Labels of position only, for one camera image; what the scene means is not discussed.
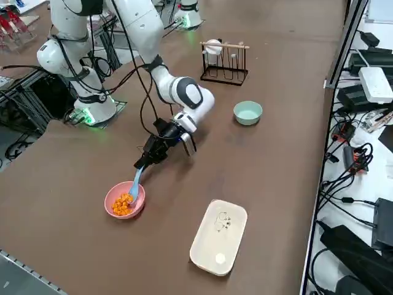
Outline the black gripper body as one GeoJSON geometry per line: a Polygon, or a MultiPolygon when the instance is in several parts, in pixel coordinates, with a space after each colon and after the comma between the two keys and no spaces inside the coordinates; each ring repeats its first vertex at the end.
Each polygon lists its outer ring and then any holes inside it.
{"type": "Polygon", "coordinates": [[[162,140],[167,146],[175,146],[180,142],[184,131],[174,122],[157,119],[153,125],[157,130],[158,139],[162,140]]]}

